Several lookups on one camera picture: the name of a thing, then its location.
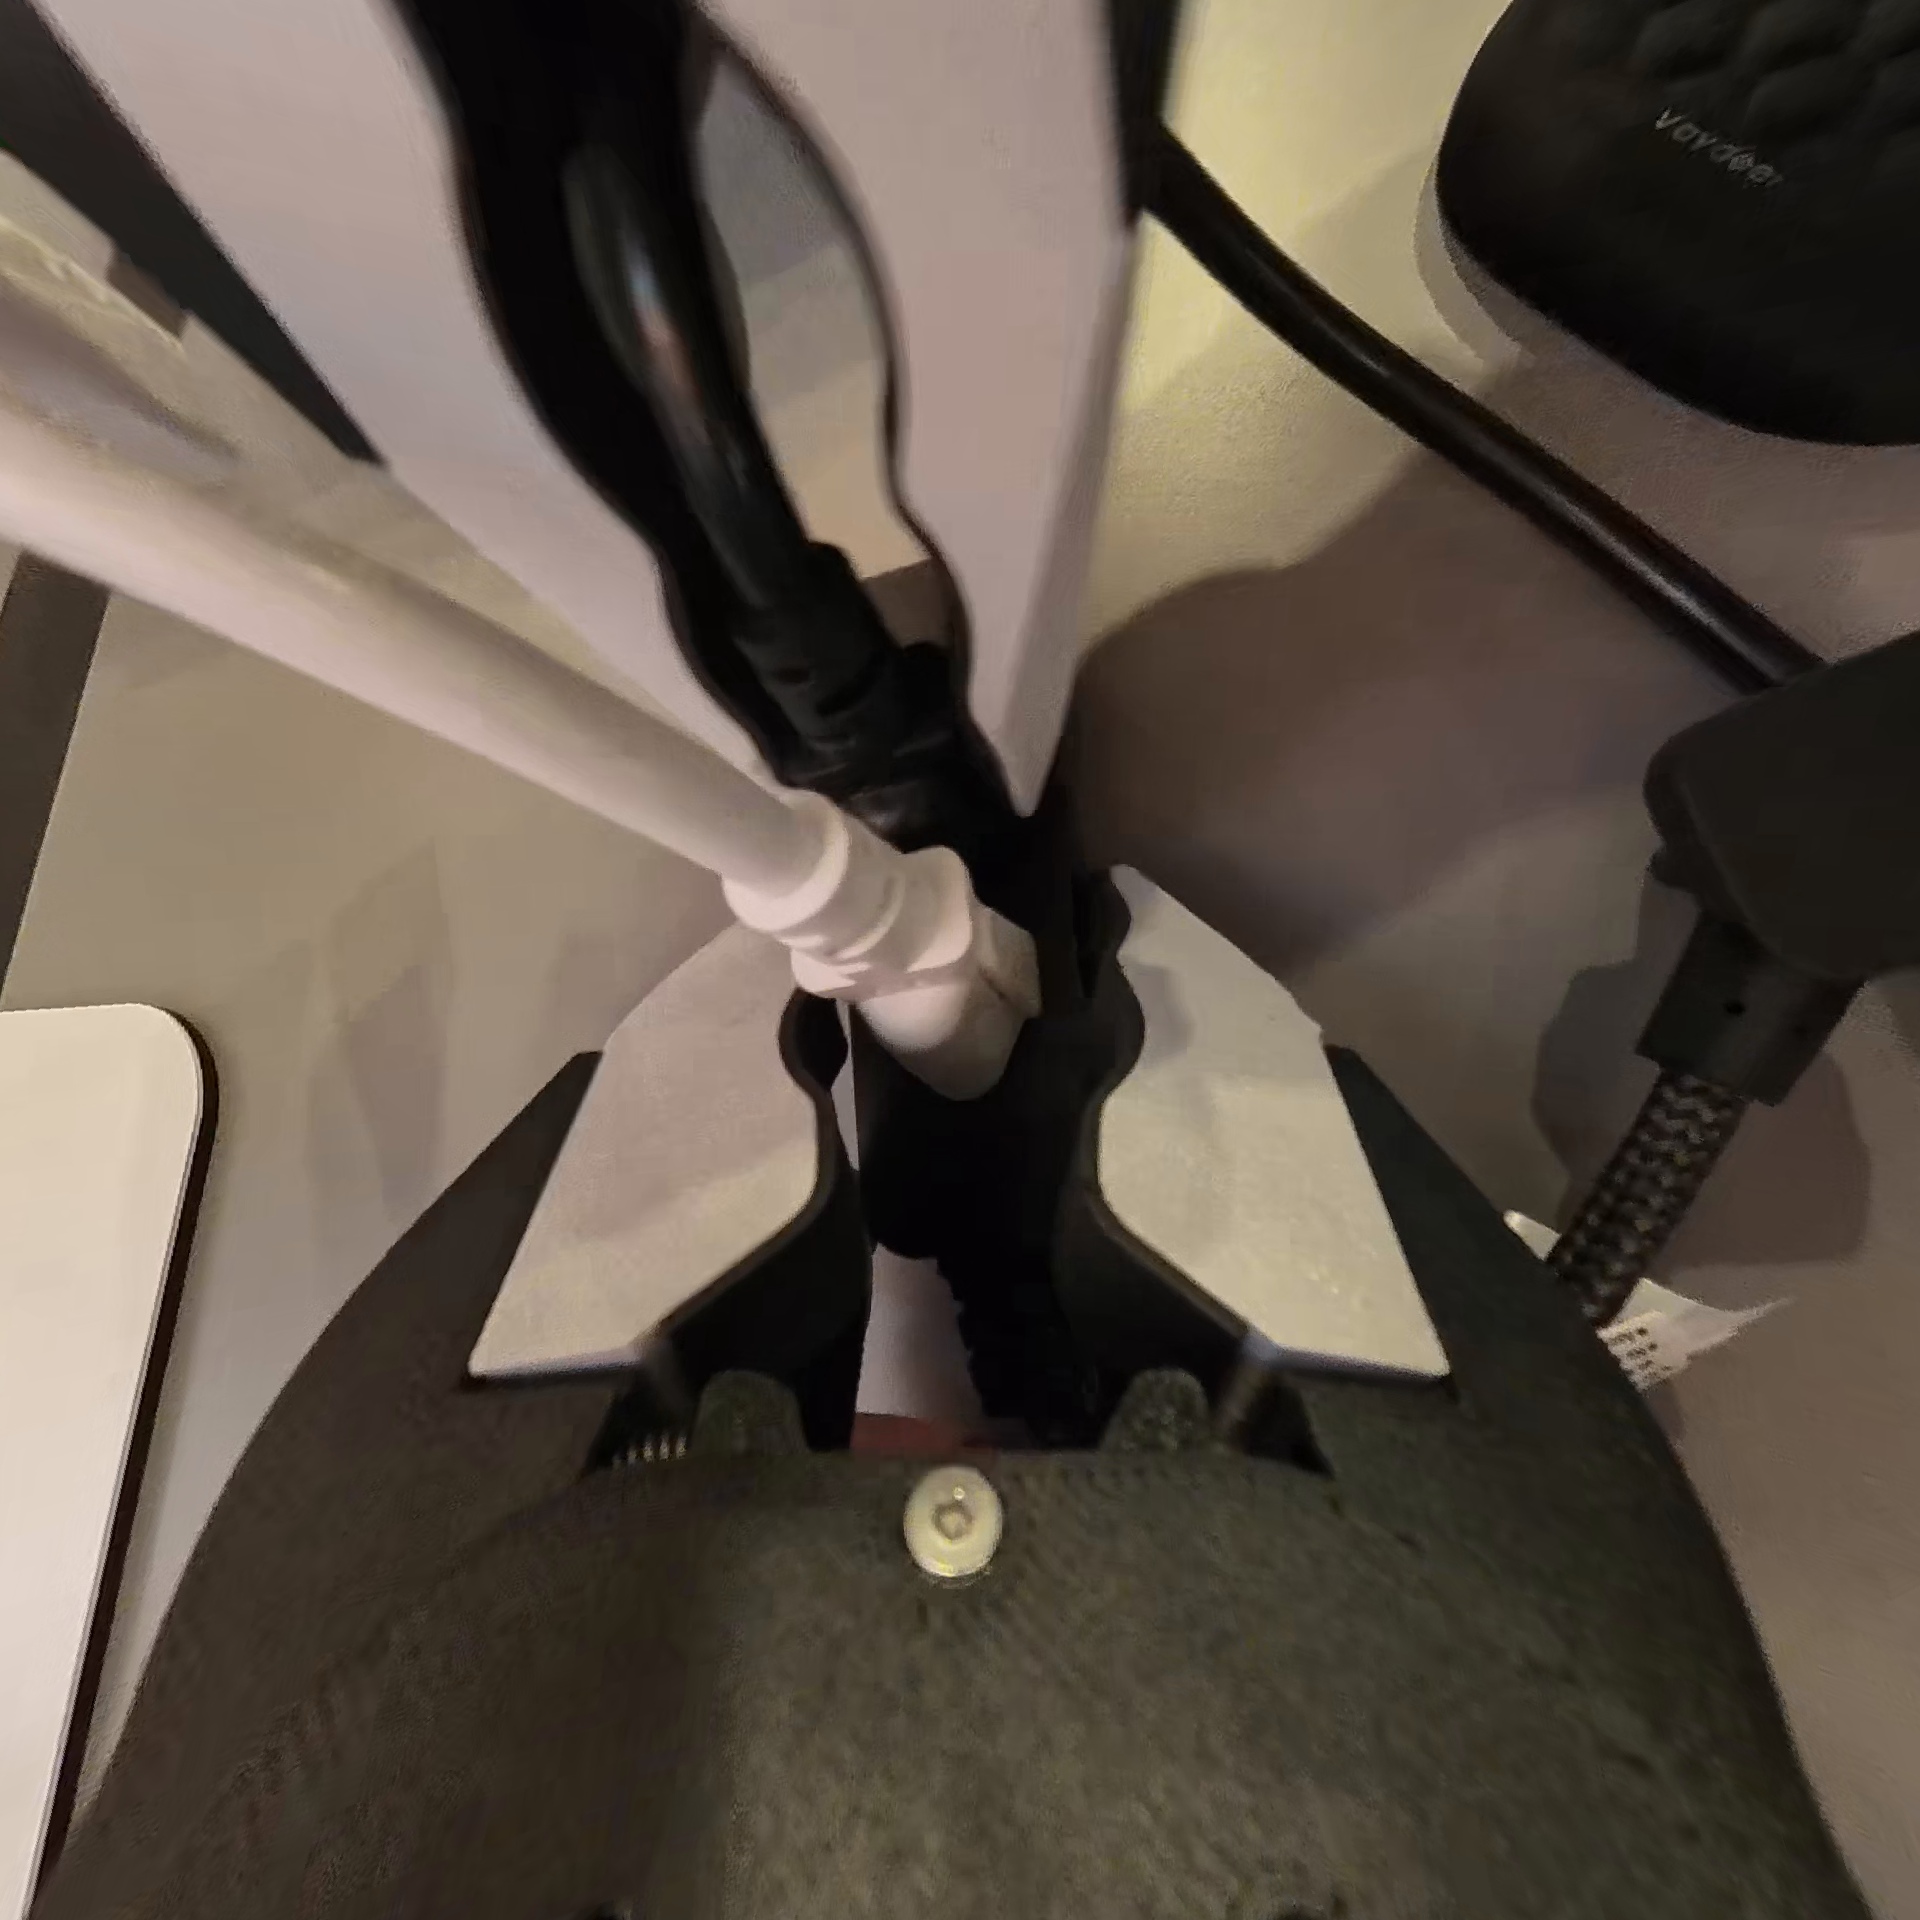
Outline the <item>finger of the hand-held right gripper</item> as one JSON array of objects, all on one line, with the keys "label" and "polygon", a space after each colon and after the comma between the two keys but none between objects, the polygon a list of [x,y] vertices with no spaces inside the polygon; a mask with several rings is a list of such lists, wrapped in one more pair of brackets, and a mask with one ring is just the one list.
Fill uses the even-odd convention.
[{"label": "finger of the hand-held right gripper", "polygon": [[896,354],[896,465],[967,610],[1016,806],[1058,753],[1133,229],[1096,1],[740,1],[721,24],[849,197]]},{"label": "finger of the hand-held right gripper", "polygon": [[698,733],[978,834],[956,664],[752,391],[695,5],[32,5],[32,166]]}]

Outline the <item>black power strip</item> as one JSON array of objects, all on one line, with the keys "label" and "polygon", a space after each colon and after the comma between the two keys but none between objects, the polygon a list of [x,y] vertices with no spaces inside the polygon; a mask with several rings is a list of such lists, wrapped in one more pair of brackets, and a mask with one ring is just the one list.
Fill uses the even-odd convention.
[{"label": "black power strip", "polygon": [[1041,1014],[975,1100],[937,1095],[853,1023],[863,1204],[880,1247],[929,1258],[944,1280],[985,1414],[1044,1449],[1082,1449],[1099,1437],[1119,1385],[1072,1330],[1058,1231],[1089,1169],[1097,1100],[1141,1047],[1136,998],[1119,974],[1128,911],[1089,862],[1064,780],[981,846],[976,888],[1033,935]]}]

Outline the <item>white flat pad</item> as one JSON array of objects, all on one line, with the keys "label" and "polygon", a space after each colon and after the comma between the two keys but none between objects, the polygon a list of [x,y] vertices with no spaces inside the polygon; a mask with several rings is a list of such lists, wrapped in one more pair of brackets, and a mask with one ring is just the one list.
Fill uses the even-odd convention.
[{"label": "white flat pad", "polygon": [[146,1002],[3,1016],[3,1906],[72,1814],[218,1088]]}]

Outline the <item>white power plug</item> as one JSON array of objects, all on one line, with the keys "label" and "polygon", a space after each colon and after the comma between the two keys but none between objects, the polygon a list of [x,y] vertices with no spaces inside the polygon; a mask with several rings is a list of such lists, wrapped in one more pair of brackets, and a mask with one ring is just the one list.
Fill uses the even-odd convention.
[{"label": "white power plug", "polygon": [[898,849],[804,792],[764,792],[759,818],[772,853],[723,877],[737,920],[937,1095],[989,1093],[1043,1008],[1037,938],[981,897],[951,848]]}]

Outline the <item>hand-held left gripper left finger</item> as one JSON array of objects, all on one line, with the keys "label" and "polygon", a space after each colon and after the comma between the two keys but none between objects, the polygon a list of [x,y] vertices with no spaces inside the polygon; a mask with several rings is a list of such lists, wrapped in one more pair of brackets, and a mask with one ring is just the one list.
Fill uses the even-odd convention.
[{"label": "hand-held left gripper left finger", "polygon": [[835,1082],[841,1014],[785,951],[732,927],[596,1055],[471,1349],[476,1378],[795,1376],[873,1294]]}]

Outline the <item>black flat plug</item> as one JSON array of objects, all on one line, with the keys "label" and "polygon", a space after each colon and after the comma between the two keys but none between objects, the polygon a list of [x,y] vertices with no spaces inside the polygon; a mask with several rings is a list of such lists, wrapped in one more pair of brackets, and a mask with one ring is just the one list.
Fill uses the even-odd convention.
[{"label": "black flat plug", "polygon": [[1644,800],[1697,920],[1640,1053],[1775,1106],[1866,984],[1919,965],[1919,636],[1690,727]]}]

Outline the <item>black wrist rest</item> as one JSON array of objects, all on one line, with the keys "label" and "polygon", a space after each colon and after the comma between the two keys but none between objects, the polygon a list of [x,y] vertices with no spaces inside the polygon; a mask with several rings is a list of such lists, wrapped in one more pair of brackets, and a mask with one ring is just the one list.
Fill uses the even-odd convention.
[{"label": "black wrist rest", "polygon": [[1919,444],[1919,5],[1517,1],[1433,170],[1508,294],[1690,409]]}]

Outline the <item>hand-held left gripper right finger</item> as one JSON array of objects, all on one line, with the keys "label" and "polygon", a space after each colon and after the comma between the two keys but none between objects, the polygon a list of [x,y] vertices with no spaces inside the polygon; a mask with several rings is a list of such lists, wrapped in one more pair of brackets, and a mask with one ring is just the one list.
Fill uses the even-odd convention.
[{"label": "hand-held left gripper right finger", "polygon": [[1448,1376],[1320,1022],[1144,872],[1108,881],[1119,1064],[1064,1191],[1072,1330],[1120,1376]]}]

